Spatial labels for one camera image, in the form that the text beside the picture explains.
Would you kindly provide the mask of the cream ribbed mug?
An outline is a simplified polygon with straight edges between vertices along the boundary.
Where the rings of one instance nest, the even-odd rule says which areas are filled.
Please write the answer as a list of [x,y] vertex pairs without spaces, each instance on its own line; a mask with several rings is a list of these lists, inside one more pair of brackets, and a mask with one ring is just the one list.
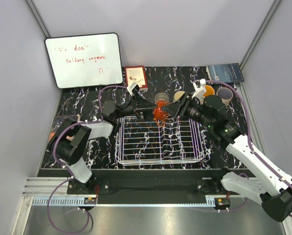
[[183,96],[184,94],[185,94],[184,91],[178,91],[178,92],[176,92],[176,93],[174,94],[174,96],[173,96],[173,101],[174,101],[174,102],[179,101],[179,100],[182,98],[182,96]]

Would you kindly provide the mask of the orange ceramic mug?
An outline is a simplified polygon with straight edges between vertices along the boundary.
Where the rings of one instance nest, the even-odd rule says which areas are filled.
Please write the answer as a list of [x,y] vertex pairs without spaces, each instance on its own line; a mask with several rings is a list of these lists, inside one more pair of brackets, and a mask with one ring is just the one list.
[[169,118],[169,114],[162,110],[162,107],[168,104],[169,102],[163,99],[156,101],[157,107],[153,111],[153,119],[159,127],[164,127],[166,120]]

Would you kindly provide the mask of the brown and cream cup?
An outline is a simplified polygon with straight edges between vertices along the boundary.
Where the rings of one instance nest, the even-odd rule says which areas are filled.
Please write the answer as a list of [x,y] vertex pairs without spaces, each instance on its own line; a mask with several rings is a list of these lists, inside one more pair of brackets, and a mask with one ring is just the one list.
[[158,93],[155,95],[154,97],[155,99],[155,102],[157,103],[158,101],[160,100],[163,100],[163,101],[166,101],[166,102],[169,102],[169,96],[165,93]]

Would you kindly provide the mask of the white wire dish rack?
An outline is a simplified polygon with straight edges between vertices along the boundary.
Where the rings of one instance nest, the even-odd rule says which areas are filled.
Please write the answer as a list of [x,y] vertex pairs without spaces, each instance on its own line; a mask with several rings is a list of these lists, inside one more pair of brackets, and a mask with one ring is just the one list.
[[119,122],[115,159],[122,165],[192,164],[204,158],[199,125],[192,120],[169,118],[161,126],[130,116]]

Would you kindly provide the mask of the floral iridescent white mug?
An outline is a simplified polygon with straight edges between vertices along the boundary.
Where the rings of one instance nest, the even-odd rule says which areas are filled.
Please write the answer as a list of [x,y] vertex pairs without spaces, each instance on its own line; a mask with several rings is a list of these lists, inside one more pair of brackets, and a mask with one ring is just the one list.
[[206,92],[203,95],[203,97],[207,97],[207,96],[210,96],[210,95],[215,95],[215,90],[213,89],[212,86],[205,85],[205,89],[206,89]]

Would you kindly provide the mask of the pink iridescent mug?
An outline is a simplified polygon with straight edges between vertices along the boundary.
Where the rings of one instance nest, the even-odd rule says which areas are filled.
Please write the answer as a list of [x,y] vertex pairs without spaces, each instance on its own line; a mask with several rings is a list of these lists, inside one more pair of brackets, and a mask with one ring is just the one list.
[[217,90],[216,93],[219,96],[225,106],[228,106],[233,98],[233,92],[226,87],[221,87]]

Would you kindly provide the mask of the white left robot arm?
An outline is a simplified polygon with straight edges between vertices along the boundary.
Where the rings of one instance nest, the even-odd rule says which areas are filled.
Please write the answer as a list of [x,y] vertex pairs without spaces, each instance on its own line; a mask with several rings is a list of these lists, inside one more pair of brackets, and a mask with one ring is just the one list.
[[90,139],[107,138],[115,134],[120,124],[117,119],[135,115],[138,119],[153,120],[157,105],[139,95],[137,89],[130,93],[130,100],[122,105],[108,100],[102,105],[102,120],[76,121],[65,118],[47,145],[47,150],[60,165],[65,166],[71,178],[78,181],[78,188],[85,194],[95,189],[92,172],[87,167],[83,152]]

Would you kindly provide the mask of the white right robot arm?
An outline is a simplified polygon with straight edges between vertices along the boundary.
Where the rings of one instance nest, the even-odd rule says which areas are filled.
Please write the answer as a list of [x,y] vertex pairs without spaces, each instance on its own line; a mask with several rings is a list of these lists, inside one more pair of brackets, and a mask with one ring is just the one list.
[[216,95],[206,97],[202,104],[189,94],[162,106],[162,111],[175,118],[198,122],[207,129],[211,139],[239,159],[258,179],[252,182],[232,171],[212,181],[217,194],[236,192],[261,205],[266,214],[283,222],[292,213],[292,176],[278,168],[249,140],[239,126],[228,119],[226,106]]

